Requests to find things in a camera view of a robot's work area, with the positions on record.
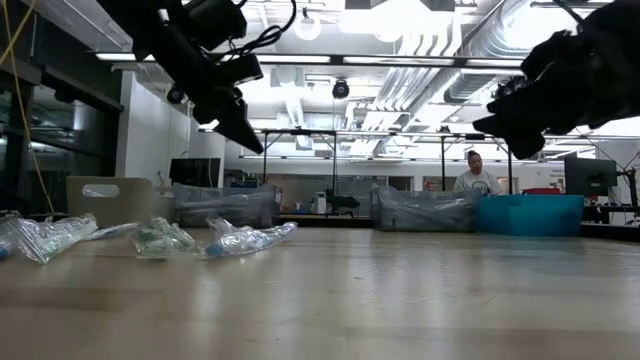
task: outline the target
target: person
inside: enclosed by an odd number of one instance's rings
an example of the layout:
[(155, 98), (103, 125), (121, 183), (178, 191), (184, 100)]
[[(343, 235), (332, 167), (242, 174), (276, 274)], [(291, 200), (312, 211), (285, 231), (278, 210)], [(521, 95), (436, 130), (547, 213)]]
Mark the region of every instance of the person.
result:
[(502, 194), (502, 187), (498, 179), (492, 174), (482, 170), (482, 157), (475, 151), (467, 154), (469, 171), (458, 176), (453, 186), (454, 191), (478, 189), (482, 196), (496, 196)]

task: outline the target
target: plastic bag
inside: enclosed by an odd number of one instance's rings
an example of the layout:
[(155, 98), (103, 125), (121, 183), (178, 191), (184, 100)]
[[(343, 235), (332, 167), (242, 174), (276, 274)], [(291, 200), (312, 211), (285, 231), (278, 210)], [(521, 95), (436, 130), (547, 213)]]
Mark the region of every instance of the plastic bag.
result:
[(151, 219), (151, 227), (138, 226), (133, 243), (141, 258), (166, 258), (194, 255), (198, 248), (193, 238), (177, 224), (170, 225), (163, 218)]
[(90, 214), (54, 223), (17, 219), (8, 225), (20, 250), (43, 265), (98, 229)]
[(208, 219), (226, 219), (234, 226), (268, 229), (280, 216), (282, 189), (202, 188), (174, 184), (176, 217), (182, 227), (207, 227)]
[(10, 212), (0, 218), (0, 261), (5, 260), (11, 255), (13, 250), (13, 231), (9, 226), (10, 221), (18, 221), (21, 218), (20, 213)]
[(215, 232), (215, 242), (205, 248), (205, 253), (210, 257), (245, 255), (264, 250), (285, 241), (298, 228), (294, 222), (265, 230), (254, 230), (249, 226), (237, 228), (224, 219), (207, 222)]
[(108, 239), (111, 237), (121, 236), (137, 229), (138, 226), (140, 226), (140, 224), (136, 224), (136, 223), (110, 226), (108, 228), (96, 230), (93, 234), (84, 238), (83, 241), (102, 240), (102, 239)]
[(371, 191), (374, 227), (392, 231), (475, 231), (481, 194), (477, 190), (431, 192)]

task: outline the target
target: blue bin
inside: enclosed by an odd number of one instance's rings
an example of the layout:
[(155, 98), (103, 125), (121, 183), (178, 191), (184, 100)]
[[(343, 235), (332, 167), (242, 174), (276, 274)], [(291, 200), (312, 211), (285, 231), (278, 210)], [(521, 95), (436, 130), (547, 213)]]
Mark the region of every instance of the blue bin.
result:
[(480, 201), (477, 229), (513, 236), (577, 236), (584, 196), (510, 195)]

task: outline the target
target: computer monitor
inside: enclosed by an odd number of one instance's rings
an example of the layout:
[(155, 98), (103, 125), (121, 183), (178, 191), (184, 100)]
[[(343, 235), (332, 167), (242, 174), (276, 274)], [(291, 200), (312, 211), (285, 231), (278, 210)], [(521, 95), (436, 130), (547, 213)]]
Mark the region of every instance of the computer monitor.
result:
[(199, 187), (218, 187), (220, 159), (171, 159), (172, 183)]
[(568, 195), (609, 196), (618, 186), (616, 163), (611, 160), (565, 158), (564, 173)]

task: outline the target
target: wooden table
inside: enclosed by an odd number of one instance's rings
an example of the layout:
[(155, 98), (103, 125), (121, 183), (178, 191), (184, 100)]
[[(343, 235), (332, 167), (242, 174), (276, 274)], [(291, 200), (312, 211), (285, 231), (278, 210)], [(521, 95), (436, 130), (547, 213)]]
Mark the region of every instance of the wooden table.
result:
[(0, 263), (0, 358), (637, 360), (640, 248), (300, 229), (245, 257), (158, 261), (82, 243)]

